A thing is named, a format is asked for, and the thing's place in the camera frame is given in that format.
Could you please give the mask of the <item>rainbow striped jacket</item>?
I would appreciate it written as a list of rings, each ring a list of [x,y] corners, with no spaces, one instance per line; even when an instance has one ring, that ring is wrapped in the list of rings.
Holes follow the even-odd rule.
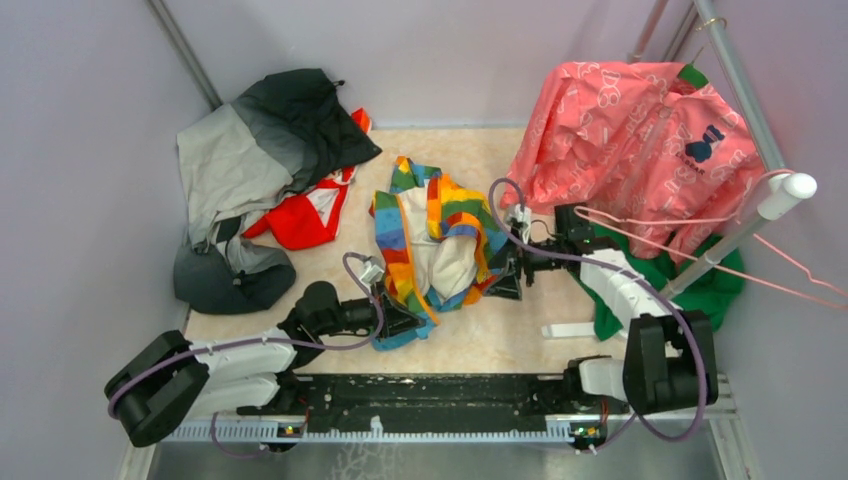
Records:
[[[497,256],[509,240],[488,200],[438,167],[398,157],[369,213],[388,296],[416,323],[399,333],[386,326],[373,342],[378,351],[426,339],[438,314],[478,302],[504,269]]]

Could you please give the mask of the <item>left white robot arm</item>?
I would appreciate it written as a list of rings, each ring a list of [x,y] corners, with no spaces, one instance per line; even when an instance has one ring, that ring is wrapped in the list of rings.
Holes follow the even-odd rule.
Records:
[[[136,447],[158,443],[196,417],[285,414],[300,399],[294,371],[331,348],[323,337],[351,336],[352,349],[392,349],[429,328],[382,283],[342,301],[331,283],[314,282],[282,323],[259,336],[202,344],[177,330],[159,335],[107,383],[107,412]]]

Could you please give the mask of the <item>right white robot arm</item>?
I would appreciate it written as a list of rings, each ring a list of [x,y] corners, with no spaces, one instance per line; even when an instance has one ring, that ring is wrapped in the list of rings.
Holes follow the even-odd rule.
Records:
[[[563,398],[576,412],[590,411],[602,397],[626,403],[646,416],[705,408],[719,397],[709,318],[661,296],[610,237],[596,235],[571,206],[555,210],[556,227],[543,242],[530,239],[529,208],[518,204],[504,218],[509,243],[499,253],[504,266],[487,289],[491,296],[519,300],[539,272],[566,270],[596,303],[621,324],[623,358],[572,360],[564,372]]]

